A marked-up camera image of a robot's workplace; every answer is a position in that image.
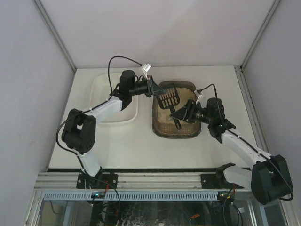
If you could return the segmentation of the black litter scoop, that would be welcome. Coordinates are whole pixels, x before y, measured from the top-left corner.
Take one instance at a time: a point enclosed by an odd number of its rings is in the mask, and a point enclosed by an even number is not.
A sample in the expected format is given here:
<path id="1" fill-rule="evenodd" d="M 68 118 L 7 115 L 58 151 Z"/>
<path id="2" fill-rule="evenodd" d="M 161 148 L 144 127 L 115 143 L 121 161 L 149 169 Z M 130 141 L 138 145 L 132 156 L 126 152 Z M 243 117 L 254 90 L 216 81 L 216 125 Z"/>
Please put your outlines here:
<path id="1" fill-rule="evenodd" d="M 162 89 L 164 94 L 156 97 L 159 107 L 162 110 L 168 109 L 170 113 L 175 112 L 175 107 L 180 103 L 180 97 L 174 83 L 165 84 Z"/>

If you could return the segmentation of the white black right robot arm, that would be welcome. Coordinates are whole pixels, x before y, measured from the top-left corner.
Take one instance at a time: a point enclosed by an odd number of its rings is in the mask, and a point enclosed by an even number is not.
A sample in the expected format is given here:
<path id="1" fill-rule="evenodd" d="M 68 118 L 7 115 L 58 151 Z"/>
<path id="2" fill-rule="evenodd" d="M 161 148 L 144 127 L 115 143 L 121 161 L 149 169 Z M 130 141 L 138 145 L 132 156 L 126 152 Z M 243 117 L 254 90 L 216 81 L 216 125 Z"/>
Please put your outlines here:
<path id="1" fill-rule="evenodd" d="M 225 118 L 221 99 L 208 99 L 205 108 L 189 100 L 184 107 L 171 113 L 171 117 L 190 124 L 198 121 L 207 124 L 210 135 L 247 164 L 249 169 L 235 164 L 226 167 L 222 173 L 228 183 L 251 189 L 255 199 L 263 205 L 278 199 L 293 199 L 293 184 L 285 158 L 250 144 Z"/>

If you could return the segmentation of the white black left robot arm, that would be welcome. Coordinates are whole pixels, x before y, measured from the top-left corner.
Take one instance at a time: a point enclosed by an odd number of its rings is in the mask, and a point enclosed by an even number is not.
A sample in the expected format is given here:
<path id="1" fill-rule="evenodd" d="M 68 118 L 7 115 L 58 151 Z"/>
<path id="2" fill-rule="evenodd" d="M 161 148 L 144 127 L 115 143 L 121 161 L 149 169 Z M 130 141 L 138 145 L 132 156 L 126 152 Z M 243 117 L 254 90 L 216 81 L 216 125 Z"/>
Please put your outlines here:
<path id="1" fill-rule="evenodd" d="M 165 93 L 166 90 L 160 87 L 152 76 L 147 75 L 144 79 L 137 80 L 134 71 L 125 70 L 121 73 L 119 83 L 104 102 L 85 111 L 75 108 L 69 111 L 67 119 L 57 130 L 56 143 L 63 150 L 76 155 L 83 173 L 95 177 L 102 169 L 93 152 L 97 124 L 126 109 L 133 96 L 158 97 Z M 61 141 L 66 144 L 66 148 L 59 142 L 60 130 Z"/>

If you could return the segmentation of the white plastic tub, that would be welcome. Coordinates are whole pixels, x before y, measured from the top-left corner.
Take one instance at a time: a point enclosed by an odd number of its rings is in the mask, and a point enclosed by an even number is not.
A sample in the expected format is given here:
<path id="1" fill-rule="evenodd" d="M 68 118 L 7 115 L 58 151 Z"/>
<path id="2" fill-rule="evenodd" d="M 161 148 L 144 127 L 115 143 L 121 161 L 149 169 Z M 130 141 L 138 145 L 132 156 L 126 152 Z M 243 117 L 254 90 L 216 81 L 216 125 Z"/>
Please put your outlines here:
<path id="1" fill-rule="evenodd" d="M 132 122 L 138 115 L 138 96 L 132 97 L 130 104 L 121 110 L 121 101 L 116 94 L 111 95 L 111 88 L 116 88 L 120 82 L 121 73 L 110 75 L 111 83 L 107 74 L 97 76 L 93 83 L 90 95 L 91 107 L 97 107 L 96 121 L 99 125 L 124 124 Z"/>

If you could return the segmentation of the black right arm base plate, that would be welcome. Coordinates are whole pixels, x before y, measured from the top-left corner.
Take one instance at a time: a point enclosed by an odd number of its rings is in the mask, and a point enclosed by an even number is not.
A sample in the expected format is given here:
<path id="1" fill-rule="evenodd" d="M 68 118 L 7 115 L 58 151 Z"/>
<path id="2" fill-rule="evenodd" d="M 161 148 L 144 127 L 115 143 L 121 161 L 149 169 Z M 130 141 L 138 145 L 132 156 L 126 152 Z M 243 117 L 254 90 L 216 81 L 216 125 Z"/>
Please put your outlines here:
<path id="1" fill-rule="evenodd" d="M 216 178 L 215 174 L 201 174 L 201 185 L 203 189 L 221 189 L 222 184 Z"/>

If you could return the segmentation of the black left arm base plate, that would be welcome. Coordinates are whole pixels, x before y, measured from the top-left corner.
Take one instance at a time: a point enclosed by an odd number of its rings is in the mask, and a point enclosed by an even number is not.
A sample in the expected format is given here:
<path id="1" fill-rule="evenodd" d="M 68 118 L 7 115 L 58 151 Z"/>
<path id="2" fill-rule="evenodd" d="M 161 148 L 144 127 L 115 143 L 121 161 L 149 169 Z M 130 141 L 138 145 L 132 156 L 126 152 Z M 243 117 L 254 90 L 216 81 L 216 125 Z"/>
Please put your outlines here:
<path id="1" fill-rule="evenodd" d="M 117 188 L 118 175 L 115 173 L 103 173 L 92 177 L 90 175 L 80 173 L 77 178 L 77 189 L 105 189 Z"/>

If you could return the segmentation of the aluminium frame post right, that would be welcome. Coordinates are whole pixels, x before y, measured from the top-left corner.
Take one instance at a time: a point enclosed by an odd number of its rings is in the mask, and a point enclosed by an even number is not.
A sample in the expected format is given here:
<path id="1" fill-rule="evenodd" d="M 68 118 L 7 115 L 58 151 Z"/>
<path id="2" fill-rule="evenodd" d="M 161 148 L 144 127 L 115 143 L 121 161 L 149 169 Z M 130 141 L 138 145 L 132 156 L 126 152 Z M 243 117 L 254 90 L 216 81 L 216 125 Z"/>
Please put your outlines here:
<path id="1" fill-rule="evenodd" d="M 282 3 L 282 0 L 274 0 L 250 46 L 250 48 L 247 51 L 247 54 L 245 55 L 242 64 L 240 66 L 241 71 L 244 71 L 246 68 L 251 56 L 253 55 L 257 45 L 259 44 L 260 40 L 262 39 L 266 29 L 268 28 L 274 14 L 276 13 L 277 9 L 279 8 L 280 4 Z"/>

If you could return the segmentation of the aluminium frame post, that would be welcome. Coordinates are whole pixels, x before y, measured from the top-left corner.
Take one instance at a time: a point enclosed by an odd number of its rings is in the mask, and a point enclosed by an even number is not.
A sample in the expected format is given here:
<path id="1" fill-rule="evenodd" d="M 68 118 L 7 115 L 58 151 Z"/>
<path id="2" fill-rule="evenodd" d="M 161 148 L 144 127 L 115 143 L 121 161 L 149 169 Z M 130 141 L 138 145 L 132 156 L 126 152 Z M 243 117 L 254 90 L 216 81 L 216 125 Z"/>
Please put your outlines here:
<path id="1" fill-rule="evenodd" d="M 245 55 L 242 64 L 240 66 L 241 71 L 244 71 L 246 68 L 251 56 L 253 55 L 257 45 L 259 44 L 260 40 L 262 39 L 266 29 L 268 28 L 274 14 L 276 13 L 277 9 L 279 8 L 280 4 L 282 3 L 282 0 L 274 0 L 250 46 L 250 48 L 247 51 L 247 54 Z"/>
<path id="2" fill-rule="evenodd" d="M 32 0 L 32 3 L 34 4 L 35 8 L 37 9 L 41 19 L 43 20 L 45 26 L 47 27 L 48 31 L 50 32 L 51 36 L 53 37 L 55 43 L 59 47 L 63 57 L 65 58 L 65 60 L 67 61 L 68 65 L 69 65 L 69 67 L 71 68 L 73 73 L 75 73 L 77 70 L 77 67 L 76 67 L 74 61 L 72 60 L 71 55 L 70 55 L 69 51 L 67 50 L 61 36 L 59 35 L 59 32 L 55 28 L 55 25 L 54 25 L 52 19 L 50 18 L 50 15 L 47 12 L 42 1 L 41 0 Z"/>

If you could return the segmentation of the aluminium frame post left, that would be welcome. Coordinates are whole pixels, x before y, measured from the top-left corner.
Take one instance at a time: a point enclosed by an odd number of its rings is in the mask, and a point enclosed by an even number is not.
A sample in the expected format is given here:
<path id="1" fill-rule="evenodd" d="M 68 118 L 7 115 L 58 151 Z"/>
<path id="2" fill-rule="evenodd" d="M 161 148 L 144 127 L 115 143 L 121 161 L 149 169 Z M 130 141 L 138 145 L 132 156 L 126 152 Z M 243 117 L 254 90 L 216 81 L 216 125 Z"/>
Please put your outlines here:
<path id="1" fill-rule="evenodd" d="M 50 32 L 51 36 L 53 37 L 55 43 L 59 47 L 63 57 L 65 58 L 65 60 L 67 61 L 68 65 L 69 65 L 69 67 L 71 68 L 73 73 L 75 73 L 77 70 L 77 67 L 76 67 L 74 61 L 72 60 L 71 55 L 70 55 L 69 51 L 67 50 L 61 36 L 59 35 L 59 32 L 55 28 L 55 25 L 54 25 L 52 19 L 50 18 L 50 15 L 47 12 L 42 1 L 41 0 L 32 0 L 32 3 L 34 4 L 35 8 L 37 9 L 41 19 L 43 20 L 45 26 L 47 27 L 48 31 Z"/>

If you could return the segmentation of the aluminium front rail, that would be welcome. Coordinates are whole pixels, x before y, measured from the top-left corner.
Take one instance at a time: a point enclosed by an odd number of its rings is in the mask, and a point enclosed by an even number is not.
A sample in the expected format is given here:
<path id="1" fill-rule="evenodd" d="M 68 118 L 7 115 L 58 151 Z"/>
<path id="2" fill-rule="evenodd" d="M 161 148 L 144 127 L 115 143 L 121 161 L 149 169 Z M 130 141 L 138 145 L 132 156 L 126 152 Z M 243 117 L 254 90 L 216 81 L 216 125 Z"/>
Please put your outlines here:
<path id="1" fill-rule="evenodd" d="M 118 173 L 118 191 L 198 191 L 204 190 L 200 172 Z M 34 189 L 75 191 L 80 180 L 75 172 L 40 173 Z"/>

